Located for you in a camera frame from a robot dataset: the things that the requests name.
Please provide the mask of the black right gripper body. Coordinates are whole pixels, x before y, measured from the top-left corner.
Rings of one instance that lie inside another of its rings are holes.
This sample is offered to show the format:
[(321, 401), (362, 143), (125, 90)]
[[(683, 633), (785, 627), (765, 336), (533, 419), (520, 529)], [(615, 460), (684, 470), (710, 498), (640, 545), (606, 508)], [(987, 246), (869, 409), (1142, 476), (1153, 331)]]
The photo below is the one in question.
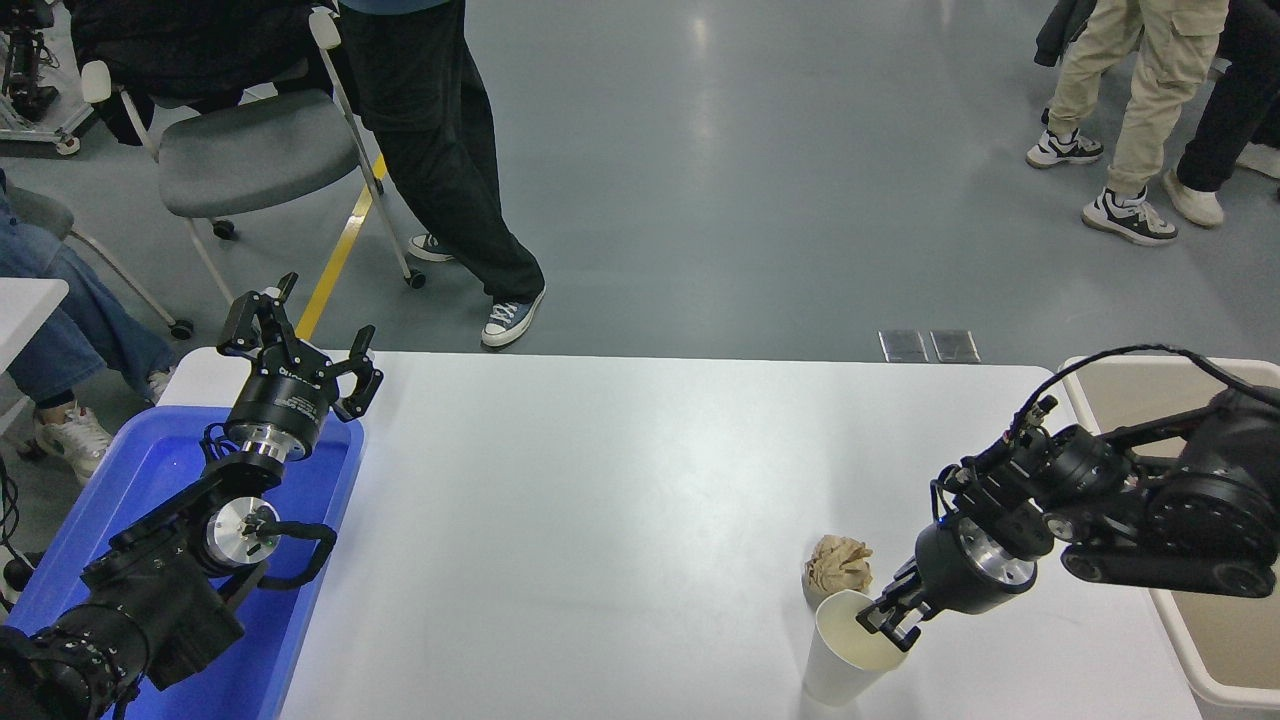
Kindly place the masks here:
[(970, 518), (928, 525), (916, 537), (914, 551), (929, 609), (977, 615), (1007, 600), (1007, 555)]

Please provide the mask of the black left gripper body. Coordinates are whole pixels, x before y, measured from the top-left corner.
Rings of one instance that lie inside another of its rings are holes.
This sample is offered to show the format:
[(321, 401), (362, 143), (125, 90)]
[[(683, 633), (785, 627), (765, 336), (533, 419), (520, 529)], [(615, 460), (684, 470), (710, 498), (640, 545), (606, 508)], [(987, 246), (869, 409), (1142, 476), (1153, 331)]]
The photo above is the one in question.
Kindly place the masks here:
[(311, 454), (334, 392), (323, 363), (257, 360), (227, 418), (227, 438), (243, 451)]

